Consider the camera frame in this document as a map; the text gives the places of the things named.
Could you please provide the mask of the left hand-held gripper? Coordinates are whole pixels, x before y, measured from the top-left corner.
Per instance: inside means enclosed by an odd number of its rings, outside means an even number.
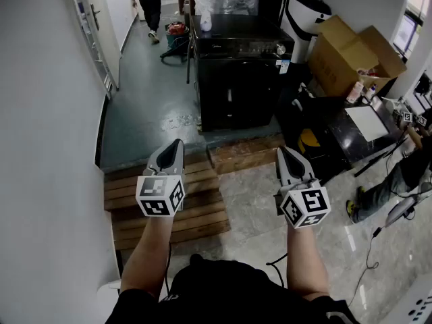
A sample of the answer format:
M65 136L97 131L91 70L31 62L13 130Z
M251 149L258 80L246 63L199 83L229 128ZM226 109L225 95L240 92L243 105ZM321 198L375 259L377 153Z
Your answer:
M184 143L175 139L150 156L137 178L135 199L145 217L174 217L185 197Z

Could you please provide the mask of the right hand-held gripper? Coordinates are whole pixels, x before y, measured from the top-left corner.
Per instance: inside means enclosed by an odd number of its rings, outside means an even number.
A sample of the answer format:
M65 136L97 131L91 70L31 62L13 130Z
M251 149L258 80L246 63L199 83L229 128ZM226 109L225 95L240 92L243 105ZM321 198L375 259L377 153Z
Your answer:
M277 178L283 186L279 205L294 229L318 225L330 213L327 189L313 179L310 162L292 148L277 149Z

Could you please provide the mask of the round black washing machine door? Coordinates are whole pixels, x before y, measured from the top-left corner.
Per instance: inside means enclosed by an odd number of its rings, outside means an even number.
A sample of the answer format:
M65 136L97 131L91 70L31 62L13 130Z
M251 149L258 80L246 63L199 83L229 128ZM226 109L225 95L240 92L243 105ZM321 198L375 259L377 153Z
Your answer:
M280 94L279 68L274 60L202 60L198 91L205 132L266 126Z

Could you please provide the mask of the person's right forearm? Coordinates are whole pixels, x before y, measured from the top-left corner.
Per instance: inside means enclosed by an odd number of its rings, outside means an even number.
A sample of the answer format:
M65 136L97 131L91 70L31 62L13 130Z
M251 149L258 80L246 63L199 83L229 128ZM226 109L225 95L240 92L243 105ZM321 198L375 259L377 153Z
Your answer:
M309 301L329 296L328 272L311 227L288 226L286 277L288 289Z

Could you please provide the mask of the white room door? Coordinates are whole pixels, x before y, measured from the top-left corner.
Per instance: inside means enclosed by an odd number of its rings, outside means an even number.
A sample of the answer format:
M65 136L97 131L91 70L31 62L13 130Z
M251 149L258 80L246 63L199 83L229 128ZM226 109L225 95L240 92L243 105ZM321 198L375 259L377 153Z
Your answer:
M119 45L115 36L107 0L73 0L78 21L84 35L93 63L98 71L102 83L111 97L114 90L119 88L119 59L121 57ZM99 21L96 29L92 17L90 4L94 4Z

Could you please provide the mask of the black washing machine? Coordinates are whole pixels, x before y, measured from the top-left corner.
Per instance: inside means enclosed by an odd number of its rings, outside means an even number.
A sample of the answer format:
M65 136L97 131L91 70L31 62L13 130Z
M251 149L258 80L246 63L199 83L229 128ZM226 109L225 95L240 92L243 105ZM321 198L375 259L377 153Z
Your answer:
M282 80L287 74L294 50L294 40L280 27L260 16L213 15L212 29L200 29L200 17L191 21L193 58L198 91L198 66L211 59L264 59L274 60L279 68L280 94Z

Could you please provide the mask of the yellow and black item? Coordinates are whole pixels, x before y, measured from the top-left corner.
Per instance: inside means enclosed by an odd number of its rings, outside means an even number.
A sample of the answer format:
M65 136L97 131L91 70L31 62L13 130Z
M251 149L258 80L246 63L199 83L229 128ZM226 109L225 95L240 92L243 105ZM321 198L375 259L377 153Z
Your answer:
M302 154L308 152L308 150L315 150L319 148L321 145L317 140L316 136L313 134L311 129L305 128L301 131L300 136L298 138L298 148Z

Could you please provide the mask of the black marble table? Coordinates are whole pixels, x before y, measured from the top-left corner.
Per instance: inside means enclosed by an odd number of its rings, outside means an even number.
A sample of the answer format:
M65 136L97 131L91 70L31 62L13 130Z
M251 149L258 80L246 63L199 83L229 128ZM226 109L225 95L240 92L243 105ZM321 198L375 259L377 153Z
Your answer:
M298 138L303 129L313 131L321 145L321 156L312 161L315 176L322 185L342 172L351 170L364 159L384 151L397 143L402 132L384 104L377 99L371 106L385 124L389 134L367 142L346 108L351 106L340 97L310 98L308 95L283 93L275 110L286 145L298 148Z

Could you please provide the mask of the wooden slatted pallet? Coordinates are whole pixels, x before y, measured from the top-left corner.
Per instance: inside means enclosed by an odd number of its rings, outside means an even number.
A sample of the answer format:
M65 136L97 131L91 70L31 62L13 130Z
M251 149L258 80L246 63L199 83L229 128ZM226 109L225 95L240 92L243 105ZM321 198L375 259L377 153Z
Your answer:
M219 176L274 162L277 147L284 143L281 134L274 134L228 142L186 156L186 197L182 211L174 218L171 243L229 231ZM143 170L139 165L105 176L104 209L111 214L116 251L134 249L147 223L135 199L137 179Z

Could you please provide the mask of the white laptop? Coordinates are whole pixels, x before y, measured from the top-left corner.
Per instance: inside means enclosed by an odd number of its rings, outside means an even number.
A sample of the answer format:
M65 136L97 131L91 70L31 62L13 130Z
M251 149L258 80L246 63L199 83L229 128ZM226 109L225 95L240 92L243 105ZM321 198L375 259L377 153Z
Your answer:
M389 134L385 124L371 106L346 108L346 113L350 116L367 142Z

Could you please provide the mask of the pink bottle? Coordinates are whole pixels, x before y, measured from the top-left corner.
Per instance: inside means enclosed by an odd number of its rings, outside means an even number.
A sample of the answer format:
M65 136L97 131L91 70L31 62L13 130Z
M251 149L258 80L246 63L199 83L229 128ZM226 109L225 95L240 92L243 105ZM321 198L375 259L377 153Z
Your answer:
M352 87L352 90L346 97L347 102L350 104L354 104L359 97L361 96L362 90L364 88L364 84L362 80L359 80L355 83L355 85Z

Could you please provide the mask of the thin metal pole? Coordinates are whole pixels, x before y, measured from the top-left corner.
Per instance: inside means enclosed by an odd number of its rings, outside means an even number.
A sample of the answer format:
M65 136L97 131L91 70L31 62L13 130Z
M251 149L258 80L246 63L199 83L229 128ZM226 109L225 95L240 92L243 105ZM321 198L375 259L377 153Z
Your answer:
M186 83L189 84L190 83L190 60L191 60L191 56L193 54L193 37L190 36L189 38L189 42L188 42L188 50L187 50L187 66L186 66Z

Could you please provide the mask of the brown cardboard box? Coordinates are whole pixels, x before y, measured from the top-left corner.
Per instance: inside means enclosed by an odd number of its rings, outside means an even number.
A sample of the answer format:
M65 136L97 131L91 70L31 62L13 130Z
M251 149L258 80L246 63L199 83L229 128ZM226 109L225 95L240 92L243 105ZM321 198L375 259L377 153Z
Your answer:
M308 66L329 97L347 97L357 82L379 92L407 70L374 26L356 33L339 16L320 23Z

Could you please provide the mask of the person's black clothing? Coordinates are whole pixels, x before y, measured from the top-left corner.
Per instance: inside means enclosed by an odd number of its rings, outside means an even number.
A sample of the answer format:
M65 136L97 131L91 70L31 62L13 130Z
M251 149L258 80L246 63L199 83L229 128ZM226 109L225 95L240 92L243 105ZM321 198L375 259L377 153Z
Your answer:
M119 295L106 324L359 324L346 301L312 301L238 261L204 261L177 273L169 296Z

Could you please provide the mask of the white panel with black stripe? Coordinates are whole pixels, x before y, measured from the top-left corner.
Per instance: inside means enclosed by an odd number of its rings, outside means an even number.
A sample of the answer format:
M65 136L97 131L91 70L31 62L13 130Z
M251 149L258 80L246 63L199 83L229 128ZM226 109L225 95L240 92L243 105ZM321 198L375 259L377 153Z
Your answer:
M318 37L319 25L332 16L322 0L285 0L280 28L294 40L292 63L305 63Z

